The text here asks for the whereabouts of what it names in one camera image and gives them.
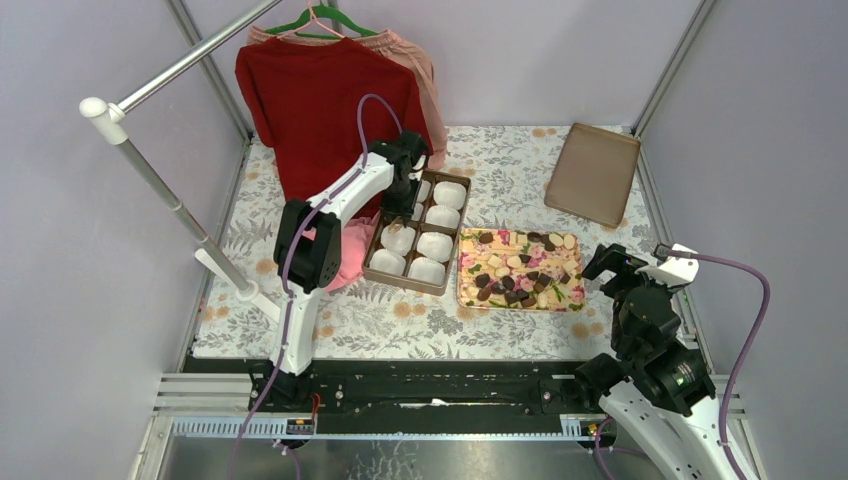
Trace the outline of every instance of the green clothes hanger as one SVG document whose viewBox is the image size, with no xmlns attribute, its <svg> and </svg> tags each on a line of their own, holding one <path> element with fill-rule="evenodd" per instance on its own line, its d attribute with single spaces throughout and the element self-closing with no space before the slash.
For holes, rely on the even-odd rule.
<svg viewBox="0 0 848 480">
<path fill-rule="evenodd" d="M 329 6 L 323 5 L 323 4 L 322 5 L 316 5 L 316 6 L 312 7 L 312 11 L 315 13 L 316 17 L 338 21 L 340 24 L 344 25 L 345 27 L 349 28 L 351 31 L 356 32 L 363 37 L 370 37 L 372 35 L 377 35 L 377 32 L 372 31 L 372 30 L 368 30 L 367 28 L 362 28 L 359 25 L 353 23 L 353 20 L 351 20 L 350 17 L 348 17 L 344 13 L 340 12 L 339 10 L 336 10 L 333 7 L 329 7 Z M 289 23 L 289 24 L 286 24 L 286 25 L 280 25 L 279 27 L 271 28 L 269 30 L 265 30 L 265 33 L 270 33 L 271 35 L 278 35 L 278 34 L 283 33 L 283 32 L 288 32 L 289 30 L 294 30 L 296 28 L 300 28 L 300 27 L 306 25 L 307 23 L 309 23 L 310 20 L 311 20 L 311 16 L 309 15 L 309 9 L 307 8 L 306 10 L 303 11 L 303 13 L 300 14 L 300 18 L 298 18 L 296 21 Z M 316 34 L 312 34 L 312 33 L 296 32 L 295 35 L 300 36 L 300 37 L 310 37 L 310 38 L 328 38 L 328 39 L 334 39 L 334 40 L 338 39 L 338 37 L 333 37 L 333 36 L 330 36 L 330 35 L 316 35 Z"/>
</svg>

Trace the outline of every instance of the pink cloth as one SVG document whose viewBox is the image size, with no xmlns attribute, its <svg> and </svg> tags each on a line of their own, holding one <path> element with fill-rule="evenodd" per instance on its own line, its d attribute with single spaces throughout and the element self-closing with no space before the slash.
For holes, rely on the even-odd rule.
<svg viewBox="0 0 848 480">
<path fill-rule="evenodd" d="M 281 37 L 265 33 L 261 27 L 251 25 L 247 31 L 247 45 L 262 43 L 269 38 L 277 37 L 283 42 L 297 45 L 329 45 L 338 40 L 298 37 L 291 35 Z M 442 113 L 439 110 L 439 91 L 436 88 L 436 71 L 430 56 L 418 45 L 408 42 L 391 30 L 385 30 L 370 37 L 351 38 L 354 42 L 372 50 L 385 58 L 402 65 L 415 74 L 418 84 L 418 92 L 421 97 L 421 111 L 424 113 L 424 121 L 427 124 L 427 133 L 433 143 L 433 155 L 430 157 L 429 168 L 438 170 L 445 164 L 445 155 L 448 150 L 448 131 L 442 121 Z"/>
<path fill-rule="evenodd" d="M 373 218 L 354 218 L 347 222 L 342 229 L 342 265 L 336 278 L 324 289 L 328 292 L 337 290 L 359 280 L 362 276 L 362 264 L 365 262 L 365 253 L 368 244 L 374 235 L 377 219 L 380 214 Z M 303 236 L 312 240 L 315 238 L 315 230 L 304 232 Z"/>
</svg>

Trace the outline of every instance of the red t-shirt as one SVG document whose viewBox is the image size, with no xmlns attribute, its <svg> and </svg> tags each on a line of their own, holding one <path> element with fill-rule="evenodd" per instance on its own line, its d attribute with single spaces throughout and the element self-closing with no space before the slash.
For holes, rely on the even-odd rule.
<svg viewBox="0 0 848 480">
<path fill-rule="evenodd" d="M 349 38 L 296 45 L 271 38 L 243 47 L 236 78 L 262 143 L 277 156 L 286 199 L 320 193 L 362 155 L 356 107 L 367 93 L 383 97 L 401 126 L 424 136 L 433 151 L 415 75 Z M 397 126 L 378 101 L 365 102 L 366 142 L 392 141 Z M 378 195 L 355 216 L 373 216 Z"/>
</svg>

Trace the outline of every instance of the floral tray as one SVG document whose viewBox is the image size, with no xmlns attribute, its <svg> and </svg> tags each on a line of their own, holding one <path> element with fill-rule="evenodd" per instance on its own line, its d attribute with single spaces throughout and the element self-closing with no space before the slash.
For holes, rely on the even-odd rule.
<svg viewBox="0 0 848 480">
<path fill-rule="evenodd" d="M 580 242 L 565 232 L 466 228 L 459 302 L 467 307 L 577 312 L 586 306 Z"/>
</svg>

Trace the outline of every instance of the food tray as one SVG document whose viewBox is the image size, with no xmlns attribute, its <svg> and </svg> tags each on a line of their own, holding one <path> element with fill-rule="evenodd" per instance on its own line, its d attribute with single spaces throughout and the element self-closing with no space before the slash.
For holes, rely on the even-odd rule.
<svg viewBox="0 0 848 480">
<path fill-rule="evenodd" d="M 641 142 L 575 123 L 545 191 L 545 205 L 616 228 L 624 218 Z"/>
<path fill-rule="evenodd" d="M 422 202 L 424 210 L 421 213 L 420 221 L 410 221 L 407 225 L 415 230 L 415 239 L 412 242 L 412 248 L 410 249 L 409 253 L 404 257 L 406 265 L 404 267 L 403 274 L 392 275 L 368 267 L 369 263 L 371 262 L 371 256 L 374 254 L 374 252 L 383 248 L 380 243 L 380 235 L 382 234 L 383 228 L 386 225 L 384 225 L 382 219 L 380 219 L 380 221 L 377 223 L 377 228 L 374 230 L 374 236 L 371 239 L 371 243 L 368 246 L 368 252 L 365 254 L 365 262 L 362 265 L 362 275 L 366 279 L 373 280 L 375 282 L 386 283 L 388 285 L 394 285 L 396 287 L 440 296 L 444 295 L 445 290 L 447 290 L 448 288 L 451 262 L 454 258 L 456 258 L 456 249 L 459 243 L 459 229 L 462 228 L 462 222 L 465 219 L 465 211 L 468 209 L 468 198 L 471 196 L 471 179 L 468 177 L 450 175 L 447 173 L 436 172 L 433 170 L 424 170 L 421 179 L 430 182 L 430 193 L 427 198 Z M 430 207 L 436 204 L 435 200 L 433 199 L 433 192 L 436 189 L 436 185 L 441 182 L 458 183 L 465 187 L 465 204 L 462 206 L 462 210 L 459 211 L 459 224 L 457 225 L 457 228 L 446 228 L 441 227 L 439 225 L 430 225 L 428 223 L 425 223 L 425 218 L 427 218 L 427 211 L 430 209 Z M 423 256 L 418 251 L 416 251 L 415 247 L 418 245 L 419 237 L 422 233 L 425 232 L 443 233 L 445 235 L 450 236 L 453 240 L 453 248 L 451 249 L 450 257 L 447 262 L 442 263 L 442 265 L 445 266 L 445 278 L 438 285 L 409 278 L 407 276 L 409 274 L 409 267 L 412 264 L 413 260 Z"/>
<path fill-rule="evenodd" d="M 460 238 L 457 294 L 461 305 L 472 308 L 518 308 L 554 312 L 577 312 L 586 306 L 580 242 L 575 235 L 567 232 L 466 228 L 460 232 Z M 492 265 L 497 263 L 496 261 L 490 263 L 493 256 L 501 260 L 497 267 Z M 513 265 L 508 265 L 512 257 L 518 257 L 520 263 L 513 260 Z M 532 305 L 521 302 L 510 304 L 507 301 L 509 293 L 497 293 L 499 289 L 495 284 L 504 284 L 500 281 L 501 275 L 495 273 L 499 268 L 508 268 L 509 273 L 506 276 L 515 283 L 511 292 L 516 295 L 519 290 L 526 292 L 529 298 L 535 300 L 527 302 Z M 532 280 L 534 272 L 540 277 L 541 274 L 547 275 L 550 282 L 536 290 L 537 284 L 544 282 Z M 489 276 L 486 287 L 482 288 L 478 287 L 481 284 L 476 283 L 481 275 Z M 477 293 L 485 288 L 491 289 L 491 296 L 481 299 Z"/>
</svg>

